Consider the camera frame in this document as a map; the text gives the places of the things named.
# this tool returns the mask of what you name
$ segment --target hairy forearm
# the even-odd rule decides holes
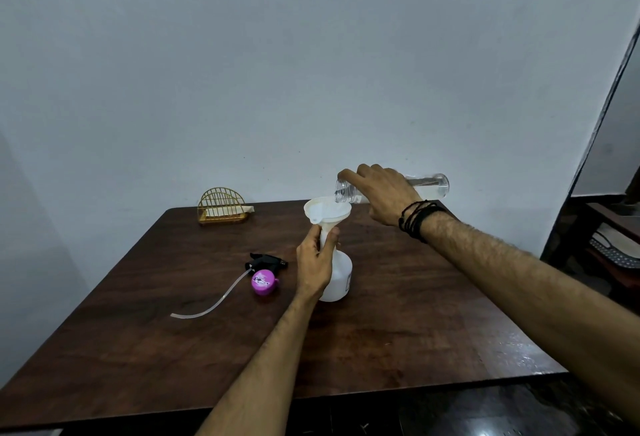
[[[295,297],[196,436],[282,436],[315,302]]]
[[[640,318],[531,254],[441,212],[420,233],[530,338],[640,426]]]

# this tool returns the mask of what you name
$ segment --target person's left hand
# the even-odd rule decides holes
[[[305,301],[316,302],[331,280],[333,248],[338,243],[340,230],[332,228],[326,237],[322,251],[318,251],[320,226],[314,225],[307,237],[298,246],[298,286],[296,296]]]

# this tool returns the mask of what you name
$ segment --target funnel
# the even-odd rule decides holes
[[[336,203],[333,197],[317,197],[305,204],[305,215],[311,223],[320,224],[320,248],[329,231],[346,219],[351,213],[351,204],[347,202]]]

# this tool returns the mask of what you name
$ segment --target clear bottle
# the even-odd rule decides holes
[[[449,192],[449,180],[442,173],[423,177],[406,176],[409,185],[425,200],[440,200]],[[350,204],[368,204],[369,200],[354,185],[344,180],[335,183],[335,201]]]

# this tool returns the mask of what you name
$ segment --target shiny tile floor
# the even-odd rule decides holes
[[[63,436],[191,436],[208,410],[82,423]],[[640,435],[569,374],[295,400],[287,436]]]

